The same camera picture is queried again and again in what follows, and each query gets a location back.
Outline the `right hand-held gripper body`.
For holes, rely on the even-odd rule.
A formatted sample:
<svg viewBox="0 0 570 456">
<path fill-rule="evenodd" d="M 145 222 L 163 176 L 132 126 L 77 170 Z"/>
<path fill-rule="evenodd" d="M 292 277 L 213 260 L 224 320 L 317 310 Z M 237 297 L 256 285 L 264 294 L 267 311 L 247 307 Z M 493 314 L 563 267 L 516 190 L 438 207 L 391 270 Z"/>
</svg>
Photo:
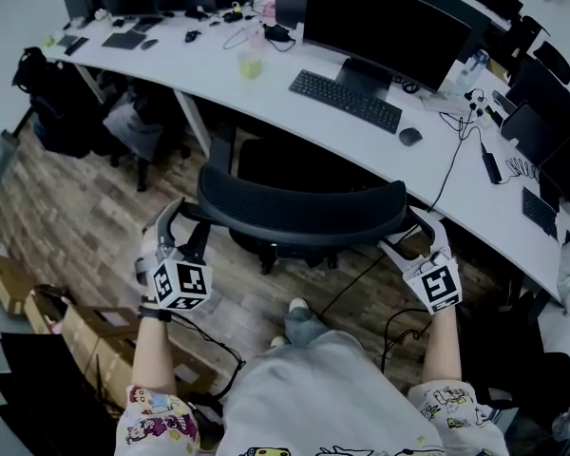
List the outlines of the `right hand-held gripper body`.
<svg viewBox="0 0 570 456">
<path fill-rule="evenodd" d="M 458 264 L 446 249 L 421 258 L 403 274 L 403 279 L 431 315 L 463 300 Z"/>
</svg>

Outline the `black mesh office chair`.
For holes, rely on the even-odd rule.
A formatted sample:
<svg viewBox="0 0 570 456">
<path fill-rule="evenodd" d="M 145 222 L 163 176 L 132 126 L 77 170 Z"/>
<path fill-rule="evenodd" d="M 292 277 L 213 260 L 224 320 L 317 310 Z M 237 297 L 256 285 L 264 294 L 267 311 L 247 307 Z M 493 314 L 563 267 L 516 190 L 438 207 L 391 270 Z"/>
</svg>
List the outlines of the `black mesh office chair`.
<svg viewBox="0 0 570 456">
<path fill-rule="evenodd" d="M 332 268 L 347 248 L 413 228 L 400 180 L 386 181 L 301 139 L 247 139 L 219 129 L 199 171 L 197 202 L 180 215 L 229 230 L 256 255 L 264 274 L 277 260 L 302 259 Z"/>
</svg>

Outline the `person's left forearm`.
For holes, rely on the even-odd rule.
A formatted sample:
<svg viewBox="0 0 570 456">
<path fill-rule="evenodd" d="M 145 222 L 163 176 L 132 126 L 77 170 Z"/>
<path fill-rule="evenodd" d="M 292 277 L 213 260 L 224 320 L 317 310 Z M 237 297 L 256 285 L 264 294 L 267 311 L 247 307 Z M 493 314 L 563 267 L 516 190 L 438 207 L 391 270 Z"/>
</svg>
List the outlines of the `person's left forearm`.
<svg viewBox="0 0 570 456">
<path fill-rule="evenodd" d="M 159 319 L 143 317 L 141 320 L 131 383 L 163 394 L 177 394 L 167 325 Z"/>
</svg>

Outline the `person's right forearm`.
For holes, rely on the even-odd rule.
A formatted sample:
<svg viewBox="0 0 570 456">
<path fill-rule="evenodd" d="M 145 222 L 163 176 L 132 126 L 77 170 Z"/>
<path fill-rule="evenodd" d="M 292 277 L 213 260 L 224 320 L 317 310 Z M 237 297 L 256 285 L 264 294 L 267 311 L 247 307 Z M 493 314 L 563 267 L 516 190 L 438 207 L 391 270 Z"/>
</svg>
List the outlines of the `person's right forearm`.
<svg viewBox="0 0 570 456">
<path fill-rule="evenodd" d="M 454 307 L 441 310 L 431 319 L 422 382 L 462 380 L 457 317 Z"/>
</svg>

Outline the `long white office desk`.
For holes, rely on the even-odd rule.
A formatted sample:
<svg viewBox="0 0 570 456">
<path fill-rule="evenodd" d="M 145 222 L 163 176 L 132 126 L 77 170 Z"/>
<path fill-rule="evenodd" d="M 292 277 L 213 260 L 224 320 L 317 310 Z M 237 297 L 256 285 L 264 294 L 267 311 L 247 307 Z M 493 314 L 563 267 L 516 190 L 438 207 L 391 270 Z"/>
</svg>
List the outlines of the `long white office desk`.
<svg viewBox="0 0 570 456">
<path fill-rule="evenodd" d="M 423 139 L 404 146 L 385 132 L 342 111 L 306 99 L 289 90 L 301 70 L 333 78 L 341 54 L 299 43 L 287 52 L 265 45 L 262 72 L 244 79 L 238 71 L 239 47 L 226 48 L 242 23 L 201 26 L 200 38 L 184 42 L 194 26 L 191 19 L 171 18 L 154 27 L 158 43 L 148 50 L 103 47 L 112 31 L 108 20 L 83 30 L 88 41 L 68 57 L 82 74 L 100 68 L 172 88 L 203 148 L 210 146 L 196 108 L 203 98 L 276 126 L 324 147 L 387 181 L 403 181 L 408 192 L 465 228 L 516 265 L 551 295 L 558 292 L 561 248 L 558 242 L 526 218 L 522 193 L 539 186 L 525 176 L 495 185 L 488 178 L 480 142 L 498 164 L 516 155 L 493 125 L 460 140 L 437 112 L 424 109 L 419 97 L 392 87 L 387 101 L 402 110 L 400 125 L 417 128 Z"/>
</svg>

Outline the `black power adapter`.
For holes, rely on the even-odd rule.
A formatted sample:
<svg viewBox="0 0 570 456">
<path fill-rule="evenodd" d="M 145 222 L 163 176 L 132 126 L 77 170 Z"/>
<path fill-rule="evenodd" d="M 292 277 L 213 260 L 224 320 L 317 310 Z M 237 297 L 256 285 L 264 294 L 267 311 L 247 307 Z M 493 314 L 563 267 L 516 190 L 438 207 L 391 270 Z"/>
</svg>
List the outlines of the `black power adapter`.
<svg viewBox="0 0 570 456">
<path fill-rule="evenodd" d="M 493 154 L 486 150 L 483 142 L 480 142 L 480 145 L 482 149 L 482 159 L 484 161 L 484 166 L 488 174 L 488 177 L 493 184 L 498 185 L 502 181 L 502 176 L 498 168 L 498 165 L 496 163 L 496 160 Z"/>
</svg>

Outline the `large cardboard box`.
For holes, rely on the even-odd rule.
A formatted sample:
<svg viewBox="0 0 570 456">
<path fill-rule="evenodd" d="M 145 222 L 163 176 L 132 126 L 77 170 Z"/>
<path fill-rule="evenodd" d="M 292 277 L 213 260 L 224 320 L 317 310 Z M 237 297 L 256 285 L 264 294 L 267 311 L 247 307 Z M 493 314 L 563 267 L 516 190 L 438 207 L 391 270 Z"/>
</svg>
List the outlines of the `large cardboard box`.
<svg viewBox="0 0 570 456">
<path fill-rule="evenodd" d="M 140 320 L 128 308 L 69 305 L 58 296 L 33 288 L 23 304 L 39 334 L 60 334 L 89 384 L 123 408 L 131 384 Z"/>
</svg>

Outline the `small black keyboard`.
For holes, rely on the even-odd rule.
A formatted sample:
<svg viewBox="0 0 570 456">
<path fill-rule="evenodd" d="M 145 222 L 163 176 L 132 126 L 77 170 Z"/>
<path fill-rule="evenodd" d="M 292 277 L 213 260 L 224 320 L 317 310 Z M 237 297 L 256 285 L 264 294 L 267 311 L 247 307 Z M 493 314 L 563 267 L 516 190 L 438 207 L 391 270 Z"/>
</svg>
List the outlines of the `small black keyboard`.
<svg viewBox="0 0 570 456">
<path fill-rule="evenodd" d="M 557 213 L 529 189 L 522 190 L 522 213 L 538 225 L 548 236 L 557 238 Z"/>
</svg>

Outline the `small black monitor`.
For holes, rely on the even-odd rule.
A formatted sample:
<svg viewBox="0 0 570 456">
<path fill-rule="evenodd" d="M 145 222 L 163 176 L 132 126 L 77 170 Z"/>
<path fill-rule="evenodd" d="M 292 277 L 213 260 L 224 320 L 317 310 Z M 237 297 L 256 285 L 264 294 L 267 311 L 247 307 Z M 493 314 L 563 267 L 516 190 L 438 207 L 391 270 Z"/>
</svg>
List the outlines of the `small black monitor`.
<svg viewBox="0 0 570 456">
<path fill-rule="evenodd" d="M 540 165 L 558 145 L 558 134 L 528 102 L 504 119 L 501 136 L 509 142 L 516 140 L 515 147 L 534 165 Z"/>
</svg>

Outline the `small open cardboard box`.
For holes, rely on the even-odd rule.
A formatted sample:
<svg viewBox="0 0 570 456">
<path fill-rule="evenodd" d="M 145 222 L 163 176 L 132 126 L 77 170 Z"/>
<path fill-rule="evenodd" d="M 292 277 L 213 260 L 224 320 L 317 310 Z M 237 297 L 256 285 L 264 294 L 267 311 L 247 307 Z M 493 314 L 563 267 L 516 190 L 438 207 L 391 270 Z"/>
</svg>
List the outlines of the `small open cardboard box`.
<svg viewBox="0 0 570 456">
<path fill-rule="evenodd" d="M 21 315 L 35 278 L 20 261 L 0 256 L 0 302 L 7 314 Z"/>
</svg>

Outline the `black full-size keyboard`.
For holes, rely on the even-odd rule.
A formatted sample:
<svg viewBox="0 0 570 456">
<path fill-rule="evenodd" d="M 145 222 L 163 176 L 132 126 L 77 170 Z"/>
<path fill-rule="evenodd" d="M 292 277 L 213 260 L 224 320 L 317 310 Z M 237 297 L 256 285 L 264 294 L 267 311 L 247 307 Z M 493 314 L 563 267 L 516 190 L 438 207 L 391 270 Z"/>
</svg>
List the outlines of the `black full-size keyboard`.
<svg viewBox="0 0 570 456">
<path fill-rule="evenodd" d="M 334 107 L 391 134 L 397 132 L 402 110 L 384 100 L 355 91 L 335 80 L 301 70 L 289 86 L 295 94 Z"/>
</svg>

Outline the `person's grey cartoon print shirt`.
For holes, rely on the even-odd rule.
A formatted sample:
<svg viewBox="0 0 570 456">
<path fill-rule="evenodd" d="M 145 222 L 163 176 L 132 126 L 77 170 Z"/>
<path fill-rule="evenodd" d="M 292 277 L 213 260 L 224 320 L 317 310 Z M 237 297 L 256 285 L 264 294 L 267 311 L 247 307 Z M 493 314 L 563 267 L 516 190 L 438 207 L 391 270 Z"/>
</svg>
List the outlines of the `person's grey cartoon print shirt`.
<svg viewBox="0 0 570 456">
<path fill-rule="evenodd" d="M 197 456 L 200 428 L 175 395 L 134 386 L 115 456 Z M 349 334 L 270 348 L 224 404 L 216 456 L 508 456 L 503 433 L 463 381 L 400 392 Z"/>
</svg>

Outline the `clear water bottle blue cap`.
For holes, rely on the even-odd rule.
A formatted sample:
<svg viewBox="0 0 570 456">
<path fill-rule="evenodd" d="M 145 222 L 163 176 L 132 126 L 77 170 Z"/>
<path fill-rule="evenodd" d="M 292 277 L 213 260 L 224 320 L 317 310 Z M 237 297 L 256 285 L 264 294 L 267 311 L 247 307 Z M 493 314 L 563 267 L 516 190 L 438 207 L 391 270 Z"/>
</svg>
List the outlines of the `clear water bottle blue cap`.
<svg viewBox="0 0 570 456">
<path fill-rule="evenodd" d="M 467 92 L 474 87 L 479 76 L 486 68 L 488 60 L 489 55 L 483 49 L 478 49 L 468 58 L 456 81 L 457 86 L 463 92 Z"/>
</svg>

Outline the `clear bottle with yellow drink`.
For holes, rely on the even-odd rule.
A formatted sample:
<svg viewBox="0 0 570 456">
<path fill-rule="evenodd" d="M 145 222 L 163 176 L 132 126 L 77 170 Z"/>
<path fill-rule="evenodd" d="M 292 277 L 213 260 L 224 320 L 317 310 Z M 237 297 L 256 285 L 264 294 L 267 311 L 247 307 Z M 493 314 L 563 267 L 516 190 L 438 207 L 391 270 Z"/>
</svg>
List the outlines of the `clear bottle with yellow drink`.
<svg viewBox="0 0 570 456">
<path fill-rule="evenodd" d="M 258 24 L 246 28 L 237 53 L 238 71 L 242 78 L 253 80 L 261 74 L 264 50 L 264 27 Z"/>
</svg>

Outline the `black charger pouch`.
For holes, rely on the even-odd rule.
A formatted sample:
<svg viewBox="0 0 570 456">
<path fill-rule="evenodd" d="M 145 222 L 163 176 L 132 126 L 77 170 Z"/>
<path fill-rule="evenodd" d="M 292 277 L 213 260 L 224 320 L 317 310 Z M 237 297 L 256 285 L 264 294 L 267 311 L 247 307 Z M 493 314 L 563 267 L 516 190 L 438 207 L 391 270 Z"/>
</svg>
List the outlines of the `black charger pouch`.
<svg viewBox="0 0 570 456">
<path fill-rule="evenodd" d="M 295 45 L 295 39 L 290 35 L 289 31 L 281 25 L 263 25 L 264 38 L 277 51 L 287 52 Z"/>
</svg>

